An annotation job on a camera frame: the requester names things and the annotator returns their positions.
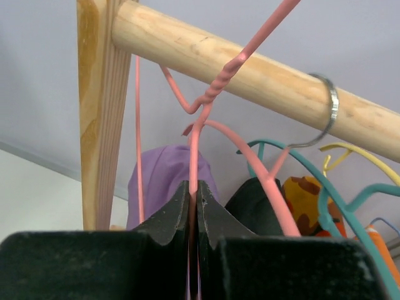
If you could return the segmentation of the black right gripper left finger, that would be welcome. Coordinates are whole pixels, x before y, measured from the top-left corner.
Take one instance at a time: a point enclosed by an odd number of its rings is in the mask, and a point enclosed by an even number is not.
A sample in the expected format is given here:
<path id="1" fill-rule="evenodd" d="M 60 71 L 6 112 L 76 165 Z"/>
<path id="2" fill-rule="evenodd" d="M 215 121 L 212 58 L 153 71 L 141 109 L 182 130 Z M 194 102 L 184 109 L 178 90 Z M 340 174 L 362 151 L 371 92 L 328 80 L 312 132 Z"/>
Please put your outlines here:
<path id="1" fill-rule="evenodd" d="M 2 299 L 185 299 L 188 183 L 130 231 L 17 232 L 1 243 Z"/>

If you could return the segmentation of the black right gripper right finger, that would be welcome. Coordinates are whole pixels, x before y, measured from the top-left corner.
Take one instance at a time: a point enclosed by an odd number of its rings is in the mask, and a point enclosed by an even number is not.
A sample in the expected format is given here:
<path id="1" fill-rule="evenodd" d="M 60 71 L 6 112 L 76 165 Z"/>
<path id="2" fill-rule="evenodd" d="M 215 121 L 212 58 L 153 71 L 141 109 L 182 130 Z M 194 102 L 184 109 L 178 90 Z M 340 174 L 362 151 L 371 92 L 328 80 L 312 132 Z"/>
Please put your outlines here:
<path id="1" fill-rule="evenodd" d="M 356 241 L 262 237 L 198 184 L 203 299 L 388 299 L 370 255 Z"/>

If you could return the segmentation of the pink wire hanger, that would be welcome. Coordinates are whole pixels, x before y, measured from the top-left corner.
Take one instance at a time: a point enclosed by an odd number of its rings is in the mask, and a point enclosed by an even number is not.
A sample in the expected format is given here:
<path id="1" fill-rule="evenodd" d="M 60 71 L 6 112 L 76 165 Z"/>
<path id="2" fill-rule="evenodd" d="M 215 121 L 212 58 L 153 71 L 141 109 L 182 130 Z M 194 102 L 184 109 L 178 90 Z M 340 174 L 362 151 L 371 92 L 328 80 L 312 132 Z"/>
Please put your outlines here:
<path id="1" fill-rule="evenodd" d="M 198 144 L 201 130 L 207 121 L 213 101 L 228 85 L 230 80 L 239 71 L 241 66 L 250 58 L 261 43 L 277 28 L 284 18 L 298 5 L 298 1 L 282 1 L 271 14 L 259 31 L 253 36 L 243 50 L 231 61 L 226 63 L 215 80 L 210 84 L 202 96 L 199 96 L 192 104 L 188 104 L 181 94 L 178 85 L 171 77 L 169 71 L 162 71 L 174 92 L 181 107 L 188 113 L 194 114 L 197 110 L 201 113 L 192 126 L 190 137 L 190 161 L 189 161 L 189 290 L 190 298 L 198 298 L 199 263 L 198 263 L 198 224 L 197 224 L 197 192 L 198 192 Z"/>

